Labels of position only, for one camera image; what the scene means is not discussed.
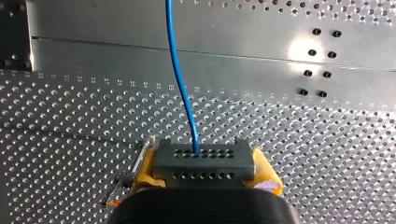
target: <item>metal panel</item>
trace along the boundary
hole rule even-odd
[[[45,71],[1,73],[0,160],[8,192],[2,201],[12,207],[16,223],[106,222],[111,210],[97,203],[114,175],[132,162],[137,139],[157,133],[190,141],[169,54],[39,40],[34,47],[36,65]],[[327,79],[293,73],[284,62],[180,56],[201,141],[244,138],[262,146],[285,183],[283,197],[303,223],[395,222],[395,114],[366,104],[387,101],[377,94],[390,90],[388,82],[377,82],[369,91],[373,98],[364,101],[369,109],[362,109],[340,102],[364,98],[357,93],[367,84],[346,87],[367,83],[361,74],[373,71],[330,67],[335,70]],[[332,82],[338,70],[350,79]],[[392,73],[375,72],[393,82]],[[321,105],[317,97],[283,99],[281,92],[303,85],[327,87],[330,97],[341,99],[335,105]],[[250,87],[261,87],[263,97]],[[267,89],[276,91],[274,98]]]
[[[396,68],[393,1],[175,2],[181,50]],[[31,5],[34,36],[167,48],[163,1],[41,0]],[[322,34],[313,35],[314,28]],[[342,36],[333,37],[334,30],[342,31]],[[310,49],[318,54],[309,56]],[[330,51],[337,52],[335,59],[327,56]]]

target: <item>black fastener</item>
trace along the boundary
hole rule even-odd
[[[341,31],[333,31],[332,36],[334,37],[340,37],[343,33]]]
[[[312,34],[313,35],[320,35],[321,34],[321,30],[319,28],[315,28],[312,30]]]
[[[303,96],[306,96],[306,95],[308,94],[308,90],[306,90],[306,89],[299,89],[298,93],[301,94],[301,95],[303,95]]]
[[[325,98],[325,97],[327,97],[327,92],[326,91],[320,91],[320,92],[318,92],[318,96]]]
[[[317,51],[314,50],[314,49],[311,49],[311,50],[308,51],[308,54],[311,55],[311,56],[315,56],[315,55],[317,55]]]
[[[329,56],[329,58],[334,59],[335,57],[337,57],[337,53],[334,51],[330,51],[327,56]]]
[[[323,76],[326,77],[326,78],[330,78],[332,76],[332,73],[326,71],[326,72],[323,73]]]
[[[312,77],[312,71],[310,71],[310,70],[305,70],[305,71],[304,71],[304,76],[306,76],[306,77]]]

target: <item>yellow plastic part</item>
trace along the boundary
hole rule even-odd
[[[140,169],[137,179],[132,187],[132,193],[136,193],[140,187],[155,186],[166,188],[165,181],[154,179],[152,177],[152,164],[154,163],[156,152],[157,151],[154,148],[150,148],[146,152],[142,168]],[[260,147],[253,148],[253,160],[256,164],[256,175],[254,180],[245,183],[245,187],[254,188],[254,186],[264,181],[274,181],[280,187],[278,189],[273,189],[273,193],[280,196],[283,192],[283,183],[270,162],[265,158]]]
[[[132,194],[136,193],[140,187],[143,186],[155,186],[166,188],[165,181],[161,179],[154,179],[152,177],[152,164],[154,163],[155,155],[157,150],[149,148],[146,152],[145,158],[143,159],[142,168],[137,175],[134,185],[132,186]]]
[[[273,181],[279,185],[279,188],[273,189],[273,193],[277,196],[280,196],[283,192],[282,180],[271,166],[271,163],[267,160],[267,158],[265,158],[260,147],[253,148],[253,160],[256,164],[256,175],[254,180],[250,180],[245,183],[245,187],[254,188],[254,186],[264,181]]]

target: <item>metal wall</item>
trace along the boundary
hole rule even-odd
[[[303,223],[396,221],[394,1],[175,4],[202,142],[261,145]],[[106,222],[134,141],[190,141],[164,2],[36,0],[29,19],[36,72],[0,74],[1,218]]]

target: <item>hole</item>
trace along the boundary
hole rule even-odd
[[[201,179],[207,179],[207,174],[206,173],[200,173],[199,177]]]
[[[197,173],[191,173],[191,179],[196,179],[198,178],[198,174]]]
[[[228,179],[233,179],[233,173],[227,174],[227,178],[228,178]]]
[[[308,51],[308,54],[309,54],[310,56],[315,56],[315,55],[317,55],[317,51],[314,50],[314,49],[311,49],[311,50]]]
[[[210,173],[210,174],[209,174],[209,178],[210,178],[210,179],[216,178],[216,174],[215,174],[215,173]]]

